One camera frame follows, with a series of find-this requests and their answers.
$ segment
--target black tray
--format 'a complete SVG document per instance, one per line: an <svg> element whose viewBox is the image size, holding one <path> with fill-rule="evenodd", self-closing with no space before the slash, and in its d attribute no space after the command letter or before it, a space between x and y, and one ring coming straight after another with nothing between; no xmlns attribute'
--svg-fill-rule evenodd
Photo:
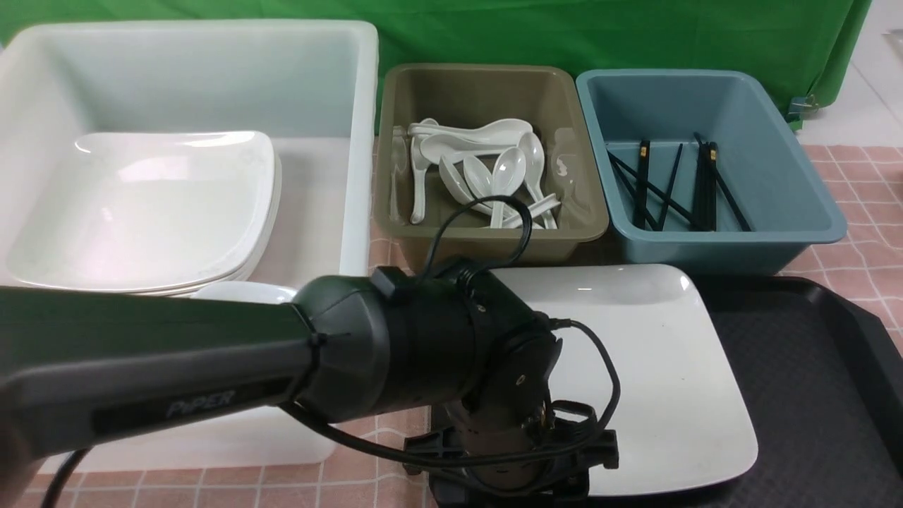
<svg viewBox="0 0 903 508"><path fill-rule="evenodd" d="M802 278L695 283L756 429L748 473L679 494L580 503L499 502L431 478L439 506L903 507L903 359L881 321ZM433 408L433 426L446 422Z"/></svg>

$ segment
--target tan plastic bin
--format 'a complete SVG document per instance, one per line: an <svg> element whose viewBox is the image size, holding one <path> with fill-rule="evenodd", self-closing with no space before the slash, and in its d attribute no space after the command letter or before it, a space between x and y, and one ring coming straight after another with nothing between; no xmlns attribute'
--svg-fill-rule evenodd
<svg viewBox="0 0 903 508"><path fill-rule="evenodd" d="M445 189L435 166L426 175L426 215L410 223L414 178L409 162L409 124L434 118L441 125L480 127L501 118L530 122L546 155L542 187L556 193L558 230L534 230L523 264L566 261L577 245L599 238L609 226L605 197L573 78L551 67L412 64L386 76L377 146L374 217L401 245L411 268L422 267L439 226L460 205ZM521 189L517 197L531 201ZM520 229L481 229L489 218L462 215L445 232L436 261L452 255L503 259L517 245Z"/></svg>

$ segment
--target black chopstick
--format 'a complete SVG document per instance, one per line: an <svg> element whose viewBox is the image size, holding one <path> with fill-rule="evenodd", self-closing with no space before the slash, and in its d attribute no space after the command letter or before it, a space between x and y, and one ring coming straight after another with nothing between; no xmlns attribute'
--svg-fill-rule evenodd
<svg viewBox="0 0 903 508"><path fill-rule="evenodd" d="M630 174L630 176L633 176L633 178L635 180L639 179L639 174L637 174L636 171L631 169L630 166L625 164L624 161L618 159L618 157L616 155L612 154L611 152L609 152L609 160L611 160L611 161L617 163L617 165L623 167L624 171L628 172L628 174ZM681 206L680 203L675 202L673 199L667 197L665 195L665 193L658 190L658 188L655 187L654 185L647 183L647 186L648 186L648 189L650 191L652 191L652 193L658 197L658 199L662 200L662 202L668 203L671 206L671 208L675 209L675 212L679 213L682 217L684 217L684 219L687 222L690 222L691 226L693 226L697 230L704 230L704 228L699 224L699 222L694 218L694 216L690 212L688 212L683 206Z"/></svg>
<svg viewBox="0 0 903 508"><path fill-rule="evenodd" d="M609 160L611 161L612 169L615 170L615 174L618 176L621 183L623 183L624 186L627 187L627 190L630 192L630 195L634 196L634 202L636 202L637 189L634 189L633 185L630 184L630 180L628 180L627 176L624 175L624 171L619 167L618 163L614 160L611 160L612 157L614 157L614 155L609 153ZM652 230L658 230L658 224L656 223L656 219L655 219L655 217L652 216L651 213L649 213L649 210L647 210L646 208L643 208L642 210L639 211L639 213L640 213L640 215L642 215L642 217L644 219L646 219L646 222L649 223L649 227L652 228ZM645 224L640 223L637 227L640 228L641 230L644 230Z"/></svg>
<svg viewBox="0 0 903 508"><path fill-rule="evenodd" d="M644 139L639 142L639 162L637 163L639 178L637 179L637 194L633 198L633 225L645 229L643 223L643 210L646 210L649 181L649 141Z"/></svg>
<svg viewBox="0 0 903 508"><path fill-rule="evenodd" d="M684 144L681 143L677 146L677 156L675 157L675 165L671 168L671 178L668 179L668 189L665 191L665 196L668 198L668 201L671 200L671 193L675 189L675 181L677 180L677 166L680 165L680 155L684 151ZM658 230L661 231L665 228L665 220L668 218L668 201L662 202L662 211L658 214Z"/></svg>
<svg viewBox="0 0 903 508"><path fill-rule="evenodd" d="M706 206L709 211L709 229L718 230L718 186L715 183L715 174L712 164L718 146L712 141L706 146L707 158L705 163L705 196L708 199Z"/></svg>
<svg viewBox="0 0 903 508"><path fill-rule="evenodd" d="M721 172L718 171L718 145L716 143L710 143L712 156L710 157L710 165L712 169L712 174L715 177L715 181L718 182L718 186L721 187L721 192L724 193L724 199L727 200L728 206L731 207L731 211L734 214L734 217L737 218L737 222L740 223L740 229L746 232L752 231L752 228L749 225L749 222L746 220L746 217L743 216L743 212L740 211L740 206L737 204L737 201L733 199L733 194L731 194L731 190L728 189L727 184L721 178Z"/></svg>
<svg viewBox="0 0 903 508"><path fill-rule="evenodd" d="M706 213L705 205L705 161L703 160L703 152L705 151L705 143L699 145L699 152L696 154L696 175L693 180L693 216L705 227L699 230L709 230L709 216Z"/></svg>

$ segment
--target robotic arm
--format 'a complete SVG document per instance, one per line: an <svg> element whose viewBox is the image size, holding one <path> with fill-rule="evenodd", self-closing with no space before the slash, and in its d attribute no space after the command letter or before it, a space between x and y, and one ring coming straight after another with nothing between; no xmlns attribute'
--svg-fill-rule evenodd
<svg viewBox="0 0 903 508"><path fill-rule="evenodd" d="M551 401L553 331L566 326L588 333L612 376L598 420ZM412 474L498 496L585 496L589 467L618 465L605 430L618 394L591 330L534 312L465 259L429 277L318 278L280 306L3 288L0 506L47 456L264 405ZM453 425L404 451L329 425L427 405Z"/></svg>

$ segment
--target chopsticks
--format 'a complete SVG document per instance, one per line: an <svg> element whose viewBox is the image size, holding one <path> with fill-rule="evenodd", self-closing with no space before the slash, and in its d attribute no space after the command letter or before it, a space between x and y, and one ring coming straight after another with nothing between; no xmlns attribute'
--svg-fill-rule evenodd
<svg viewBox="0 0 903 508"><path fill-rule="evenodd" d="M731 212L733 212L734 217L737 219L737 223L740 225L740 229L746 232L752 231L752 227L749 225L749 221L746 220L746 217L740 210L740 206L737 204L737 200L734 199L733 194L731 193L731 189L728 188L727 184L724 182L724 179L721 178L721 172L718 171L718 144L713 141L708 144L704 144L703 138L699 135L698 132L694 132L693 136L696 138L696 143L699 144L700 152L702 152L703 146L706 147L708 157L705 159L705 165L714 177L714 182L717 182L718 186L721 187L721 193L724 194L724 200L727 201L728 206L731 207ZM712 182L713 193L715 192L714 182Z"/></svg>
<svg viewBox="0 0 903 508"><path fill-rule="evenodd" d="M630 174L630 176L633 176L633 178L635 180L639 180L639 174L636 171L634 171L633 169L631 169L630 166L625 164L624 161L618 159L618 157L616 155L612 154L611 152L609 152L609 160L611 160L613 163L615 163L615 166L620 166L624 171L628 172ZM690 212L688 212L679 203L675 202L673 199L666 196L665 193L658 190L657 187L655 187L654 185L648 185L647 188L650 191L652 191L652 193L655 194L658 197L658 199L662 200L662 202L668 203L671 206L671 208L675 209L675 212L677 212L681 216L683 216L687 222L690 222L691 226L693 226L694 228L698 228L700 230L703 228L703 226L700 225L699 222L696 221L696 219Z"/></svg>
<svg viewBox="0 0 903 508"><path fill-rule="evenodd" d="M614 155L612 155L611 153L609 153L609 160L610 160L612 157L614 157ZM618 163L615 162L615 161L611 161L611 163L612 163L613 165L615 165L615 166L617 166L617 164L618 164ZM635 188L633 187L633 185L630 184L630 181L627 179L627 176L624 175L624 172L623 172L623 171L620 171L620 170L615 171L615 174L618 176L618 178L620 179L621 183L623 183L624 186L627 187L627 190L628 190L628 192L630 192L630 195L632 195L632 196L637 195L638 189L635 189ZM656 219L652 216L652 213L649 213L649 210L648 210L646 207L643 207L643 208L639 211L639 214L640 214L640 216L641 216L643 219L646 220L646 222L649 223L649 227L651 227L653 230L657 230L657 229L658 229L658 224L656 224ZM637 227L639 227L640 229L645 229L644 226L645 226L645 225L641 222Z"/></svg>
<svg viewBox="0 0 903 508"><path fill-rule="evenodd" d="M677 156L675 157L675 165L671 168L671 178L668 179L668 190L665 192L665 196L668 198L668 201L671 200L671 193L675 189L675 181L677 180L677 166L680 165L680 155L684 151L684 144L681 143L677 146ZM656 231L661 231L665 228L665 220L668 218L668 205L670 204L668 201L662 202L662 211L658 214L658 229Z"/></svg>
<svg viewBox="0 0 903 508"><path fill-rule="evenodd" d="M694 133L696 142L699 144L699 152L696 157L696 175L693 188L693 205L692 211L687 211L683 206L673 199L677 171L680 166L681 155L684 151L684 145L681 144L677 148L674 164L671 168L671 174L668 179L668 186L665 192L649 182L649 162L651 159L651 146L648 140L643 140L639 145L639 159L637 170L628 166L624 161L616 155L608 152L611 167L615 175L628 190L633 197L633 217L632 223L640 229L646 229L646 225L654 231L661 231L665 228L667 215L670 209L673 209L689 224L690 230L696 231L717 231L718 230L718 214L717 199L718 189L724 194L724 199L731 208L731 212L743 231L752 231L749 221L740 210L740 206L734 199L731 190L728 188L721 172L718 168L718 144L714 142L704 142L699 133ZM634 179L634 184L628 180L629 174ZM652 193L658 198L662 207L658 214L657 220L652 217L647 208L647 196Z"/></svg>
<svg viewBox="0 0 903 508"><path fill-rule="evenodd" d="M639 143L639 178L637 179L637 190L633 197L633 225L640 229L645 229L643 223L643 210L647 209L647 185L649 183L649 140L644 139Z"/></svg>

